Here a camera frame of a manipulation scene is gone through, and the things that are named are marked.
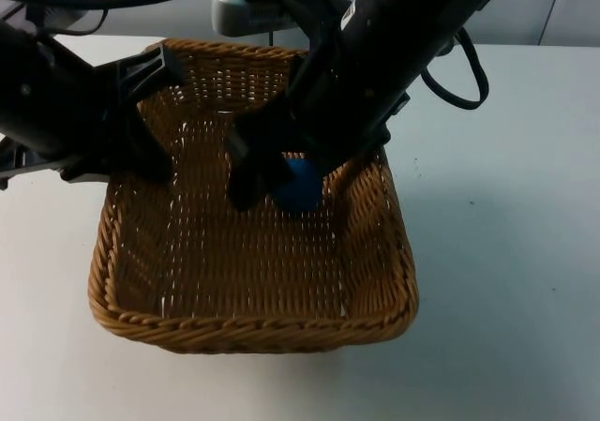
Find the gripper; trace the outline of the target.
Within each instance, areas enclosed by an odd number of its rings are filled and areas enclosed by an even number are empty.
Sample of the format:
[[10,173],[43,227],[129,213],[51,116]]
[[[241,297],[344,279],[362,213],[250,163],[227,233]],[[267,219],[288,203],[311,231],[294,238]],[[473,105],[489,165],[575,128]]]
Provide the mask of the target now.
[[304,153],[304,184],[315,188],[383,141],[384,126],[423,69],[423,46],[393,30],[335,33],[295,58],[285,106],[235,116],[226,134],[228,197],[249,210],[289,182],[287,153]]
[[168,182],[171,157],[135,104],[185,78],[165,44],[93,66],[52,37],[2,23],[1,188],[44,170],[68,182],[124,171]]

